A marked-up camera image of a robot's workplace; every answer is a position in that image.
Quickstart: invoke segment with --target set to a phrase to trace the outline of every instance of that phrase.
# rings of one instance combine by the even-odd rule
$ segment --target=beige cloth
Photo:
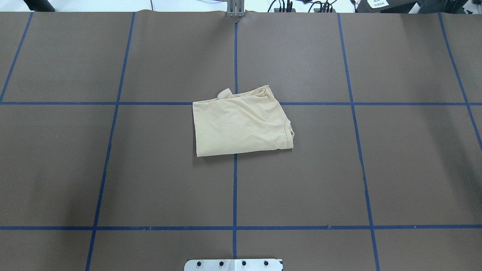
[[[292,149],[291,122],[269,86],[192,103],[198,157]]]

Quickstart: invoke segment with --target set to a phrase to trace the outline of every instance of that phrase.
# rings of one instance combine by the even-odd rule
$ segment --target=garment
[[[192,103],[198,157],[292,149],[291,122],[269,86]]]

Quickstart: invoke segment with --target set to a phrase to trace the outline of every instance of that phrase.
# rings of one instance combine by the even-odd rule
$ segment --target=white bracket
[[[281,259],[189,260],[184,271],[283,271]]]
[[[244,17],[244,0],[228,0],[228,17]]]

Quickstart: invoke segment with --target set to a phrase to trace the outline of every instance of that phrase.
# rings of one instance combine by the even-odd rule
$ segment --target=vertical blue line
[[[127,46],[126,46],[126,49],[125,49],[124,64],[122,66],[122,73],[120,74],[120,83],[119,83],[119,91],[117,93],[116,108],[114,110],[114,117],[112,118],[112,126],[110,128],[109,144],[107,146],[106,160],[104,162],[104,171],[102,173],[102,181],[101,181],[101,184],[100,184],[99,198],[97,200],[97,208],[95,210],[94,228],[92,230],[92,235],[91,235],[91,242],[90,242],[90,246],[89,246],[89,254],[87,255],[87,264],[85,265],[86,271],[88,271],[90,269],[90,263],[91,263],[91,260],[92,260],[92,252],[94,250],[95,235],[96,235],[96,232],[97,232],[97,223],[99,222],[100,205],[102,203],[102,195],[104,193],[104,186],[106,184],[107,164],[109,163],[110,150],[112,149],[112,137],[114,136],[114,128],[116,126],[117,112],[119,111],[119,102],[121,100],[121,93],[122,93],[122,85],[124,83],[125,68],[126,68],[126,65],[127,65],[127,57],[129,55],[129,46],[131,45],[132,30],[134,28],[134,18],[135,18],[135,12],[132,13],[131,27],[129,29],[129,38],[127,39]]]
[[[234,24],[234,94],[238,94],[238,23]],[[238,154],[234,154],[233,176],[233,259],[238,257]]]
[[[445,46],[447,46],[447,51],[449,53],[450,61],[452,62],[452,66],[454,67],[455,75],[457,76],[458,85],[460,86],[460,90],[462,91],[462,96],[464,97],[465,105],[467,106],[467,111],[469,112],[470,121],[472,122],[472,126],[475,130],[475,136],[479,142],[479,147],[482,150],[482,140],[479,134],[479,130],[477,129],[477,125],[475,124],[474,116],[472,115],[472,110],[470,109],[469,100],[467,99],[467,95],[465,94],[464,85],[462,84],[462,80],[460,79],[460,75],[458,74],[457,65],[455,65],[454,56],[452,55],[452,50],[450,50],[449,41],[447,39],[447,34],[445,33],[445,26],[443,25],[442,20],[442,13],[439,12],[439,20],[440,26],[442,27],[442,34],[443,39],[445,40]]]
[[[358,123],[355,114],[355,103],[353,101],[353,93],[351,91],[351,81],[350,81],[350,73],[348,71],[348,61],[347,61],[347,52],[345,50],[345,41],[343,39],[343,28],[341,26],[341,17],[340,13],[338,15],[338,28],[340,30],[340,39],[341,39],[341,49],[343,51],[343,61],[345,62],[345,73],[347,76],[347,84],[348,84],[348,94],[350,95],[350,104],[351,104],[351,114],[353,117],[353,125],[355,126],[355,136],[357,139],[357,147],[358,147],[358,157],[360,159],[360,164],[362,167],[363,173],[363,184],[365,186],[365,202],[366,202],[366,209],[368,212],[368,221],[370,223],[370,233],[372,236],[372,247],[373,247],[373,255],[375,257],[375,267],[377,271],[380,271],[380,264],[378,261],[378,249],[376,247],[376,239],[375,239],[375,228],[373,226],[373,219],[372,219],[372,208],[370,206],[370,196],[368,195],[368,185],[366,182],[366,174],[365,174],[365,164],[363,163],[363,153],[362,153],[362,145],[360,143],[360,134],[358,132]]]
[[[20,39],[20,43],[18,44],[17,52],[13,57],[12,65],[10,66],[10,70],[8,71],[7,79],[5,80],[5,84],[3,85],[3,89],[0,94],[0,103],[3,101],[3,96],[5,96],[5,92],[7,91],[8,81],[10,81],[10,77],[12,76],[13,68],[15,67],[15,63],[17,62],[18,55],[20,54],[20,49],[22,48],[22,44],[24,43],[25,36],[27,35],[28,27],[30,26],[30,22],[32,21],[33,12],[30,13],[28,17],[27,25],[25,26],[24,33],[22,38]]]

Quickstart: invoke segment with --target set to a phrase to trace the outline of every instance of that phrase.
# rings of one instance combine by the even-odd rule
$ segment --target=white metal plate
[[[281,259],[218,259],[218,260],[205,259],[205,260],[189,260],[184,265],[184,271],[282,271],[282,270],[283,270],[283,260]]]

